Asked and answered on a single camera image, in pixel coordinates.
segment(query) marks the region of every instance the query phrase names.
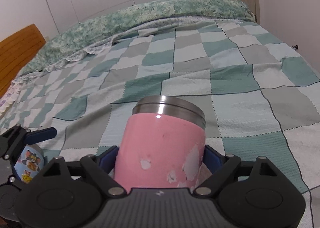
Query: checkered bed sheet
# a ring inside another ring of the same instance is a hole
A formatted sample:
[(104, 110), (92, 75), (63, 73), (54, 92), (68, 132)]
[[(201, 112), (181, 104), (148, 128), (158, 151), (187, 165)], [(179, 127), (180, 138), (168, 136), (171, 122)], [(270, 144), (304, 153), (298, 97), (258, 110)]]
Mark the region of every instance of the checkered bed sheet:
[(50, 160), (119, 145), (132, 108), (149, 95), (200, 107), (206, 143), (242, 160), (267, 156), (306, 200), (300, 227), (320, 227), (320, 80), (288, 45), (252, 22), (143, 29), (111, 49), (44, 73), (0, 121), (54, 126)]

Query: white wall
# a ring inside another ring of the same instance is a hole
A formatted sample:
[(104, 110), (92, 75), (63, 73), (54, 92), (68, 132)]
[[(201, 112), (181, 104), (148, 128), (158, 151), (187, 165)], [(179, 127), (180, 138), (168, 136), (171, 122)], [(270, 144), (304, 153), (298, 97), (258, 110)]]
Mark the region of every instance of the white wall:
[(0, 41), (33, 23), (44, 37), (58, 34), (46, 0), (0, 0)]
[(320, 0), (260, 0), (261, 26), (320, 71)]

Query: bed sheet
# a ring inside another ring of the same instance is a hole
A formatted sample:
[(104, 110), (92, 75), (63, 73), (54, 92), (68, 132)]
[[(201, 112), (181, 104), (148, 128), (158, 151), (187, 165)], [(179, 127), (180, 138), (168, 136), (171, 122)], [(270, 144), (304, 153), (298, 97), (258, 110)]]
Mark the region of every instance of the bed sheet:
[(124, 34), (114, 46), (43, 72), (0, 129), (55, 127), (50, 160), (79, 160), (119, 145), (148, 95), (200, 107), (206, 143), (242, 160), (267, 156), (306, 200), (299, 227), (320, 227), (320, 80), (288, 45), (253, 22), (202, 21)]

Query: silver bolt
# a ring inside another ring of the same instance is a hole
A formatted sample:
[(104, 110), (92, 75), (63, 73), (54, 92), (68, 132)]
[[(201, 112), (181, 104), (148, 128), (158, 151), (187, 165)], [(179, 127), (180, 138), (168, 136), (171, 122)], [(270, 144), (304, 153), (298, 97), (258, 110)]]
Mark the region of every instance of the silver bolt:
[(110, 195), (122, 195), (124, 193), (124, 189), (122, 187), (111, 187), (108, 190)]
[(198, 187), (196, 193), (198, 195), (208, 195), (211, 193), (211, 189), (209, 187)]

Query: wooden headboard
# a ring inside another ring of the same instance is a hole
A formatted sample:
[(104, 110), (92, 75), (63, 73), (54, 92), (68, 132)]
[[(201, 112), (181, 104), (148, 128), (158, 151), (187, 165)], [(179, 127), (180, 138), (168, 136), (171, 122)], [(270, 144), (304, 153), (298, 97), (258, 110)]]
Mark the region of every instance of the wooden headboard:
[(35, 24), (19, 30), (0, 42), (0, 97), (11, 81), (45, 44)]

